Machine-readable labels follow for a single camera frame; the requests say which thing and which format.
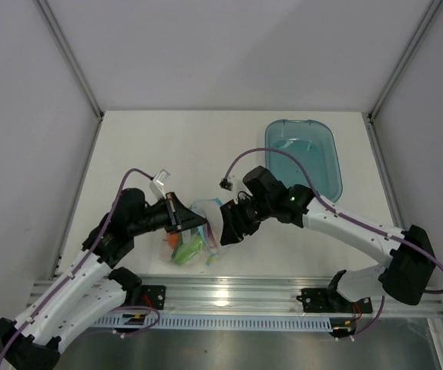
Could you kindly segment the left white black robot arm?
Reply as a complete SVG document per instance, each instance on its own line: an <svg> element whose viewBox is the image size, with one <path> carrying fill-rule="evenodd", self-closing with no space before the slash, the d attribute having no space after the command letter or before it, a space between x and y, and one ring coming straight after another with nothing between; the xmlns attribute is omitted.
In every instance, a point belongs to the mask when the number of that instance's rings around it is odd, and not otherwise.
<svg viewBox="0 0 443 370"><path fill-rule="evenodd" d="M141 279L118 263L137 236L159 229L178 234L206 222L173 192L149 205L140 189L119 191L68 270L15 319L0 319L0 367L53 369L66 346L108 312L154 311L143 300Z"/></svg>

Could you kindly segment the orange toy pumpkin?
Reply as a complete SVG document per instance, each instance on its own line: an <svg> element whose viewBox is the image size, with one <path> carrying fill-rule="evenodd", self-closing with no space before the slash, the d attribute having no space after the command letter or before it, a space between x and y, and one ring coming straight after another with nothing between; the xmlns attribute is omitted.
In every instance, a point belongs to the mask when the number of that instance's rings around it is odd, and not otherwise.
<svg viewBox="0 0 443 370"><path fill-rule="evenodd" d="M178 240L179 240L179 235L178 234L166 234L166 242L168 243L169 247L174 250L178 244Z"/></svg>

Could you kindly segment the light green toy vegetable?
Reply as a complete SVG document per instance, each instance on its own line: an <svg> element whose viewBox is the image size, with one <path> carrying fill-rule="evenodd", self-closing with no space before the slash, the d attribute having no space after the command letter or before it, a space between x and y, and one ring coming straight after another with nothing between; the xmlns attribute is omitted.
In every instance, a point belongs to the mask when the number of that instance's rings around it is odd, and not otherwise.
<svg viewBox="0 0 443 370"><path fill-rule="evenodd" d="M202 252L203 238L196 235L189 242L181 244L172 253L171 261L176 265L184 265Z"/></svg>

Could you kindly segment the purple toy eggplant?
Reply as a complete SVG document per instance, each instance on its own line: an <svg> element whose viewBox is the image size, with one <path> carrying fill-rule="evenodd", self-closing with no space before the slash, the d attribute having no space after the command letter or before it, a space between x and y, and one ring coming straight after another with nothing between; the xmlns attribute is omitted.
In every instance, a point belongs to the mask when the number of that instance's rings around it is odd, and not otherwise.
<svg viewBox="0 0 443 370"><path fill-rule="evenodd" d="M217 248L214 232L209 224L203 226L204 242L208 248Z"/></svg>

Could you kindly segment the clear zip bag blue zipper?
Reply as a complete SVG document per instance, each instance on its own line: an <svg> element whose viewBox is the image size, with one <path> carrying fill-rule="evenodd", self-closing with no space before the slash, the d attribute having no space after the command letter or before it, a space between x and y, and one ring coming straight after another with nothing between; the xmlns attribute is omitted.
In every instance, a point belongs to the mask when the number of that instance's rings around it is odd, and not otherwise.
<svg viewBox="0 0 443 370"><path fill-rule="evenodd" d="M159 260L170 266L190 267L198 263L210 266L216 259L220 259L224 252L220 245L222 205L219 197L193 201L187 208L205 218L206 223L179 234L166 233L163 245L159 248Z"/></svg>

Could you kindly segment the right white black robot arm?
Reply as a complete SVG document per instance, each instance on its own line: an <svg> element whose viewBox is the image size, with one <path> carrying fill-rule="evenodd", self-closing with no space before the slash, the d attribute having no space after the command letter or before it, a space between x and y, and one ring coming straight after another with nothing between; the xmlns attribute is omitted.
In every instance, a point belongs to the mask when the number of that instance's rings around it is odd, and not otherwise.
<svg viewBox="0 0 443 370"><path fill-rule="evenodd" d="M435 269L433 249L423 228L385 227L347 215L309 187L285 187L262 166L251 170L243 185L250 195L220 208L223 246L240 243L258 231L263 221L274 218L331 236L376 261L374 266L342 270L333 276L326 300L335 311L375 295L386 294L408 305L420 302Z"/></svg>

